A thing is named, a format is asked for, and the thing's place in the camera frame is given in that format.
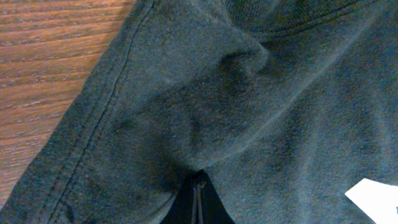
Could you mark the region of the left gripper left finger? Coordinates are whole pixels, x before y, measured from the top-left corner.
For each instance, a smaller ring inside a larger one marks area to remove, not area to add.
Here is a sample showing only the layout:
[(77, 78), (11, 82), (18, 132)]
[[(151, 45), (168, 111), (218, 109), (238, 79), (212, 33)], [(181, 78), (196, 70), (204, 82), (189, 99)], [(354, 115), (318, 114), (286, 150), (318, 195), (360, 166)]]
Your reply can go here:
[(196, 224), (197, 192), (196, 173), (189, 174), (183, 181), (177, 196), (160, 224)]

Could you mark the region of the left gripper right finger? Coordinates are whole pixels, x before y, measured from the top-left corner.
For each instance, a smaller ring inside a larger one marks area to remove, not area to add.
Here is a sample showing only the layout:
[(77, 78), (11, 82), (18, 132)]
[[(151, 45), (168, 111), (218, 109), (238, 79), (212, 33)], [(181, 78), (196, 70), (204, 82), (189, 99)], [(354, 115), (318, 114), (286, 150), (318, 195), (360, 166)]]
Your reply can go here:
[(204, 170), (199, 171), (197, 178), (197, 223), (235, 224)]

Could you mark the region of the black Nike t-shirt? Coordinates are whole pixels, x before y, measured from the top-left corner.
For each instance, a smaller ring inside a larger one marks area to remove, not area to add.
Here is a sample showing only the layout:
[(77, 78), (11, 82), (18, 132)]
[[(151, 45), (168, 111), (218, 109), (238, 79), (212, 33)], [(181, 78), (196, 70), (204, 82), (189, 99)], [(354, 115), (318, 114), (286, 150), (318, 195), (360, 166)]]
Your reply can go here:
[(160, 223), (204, 170), (235, 223), (369, 223), (397, 184), (396, 1), (138, 1), (2, 223)]

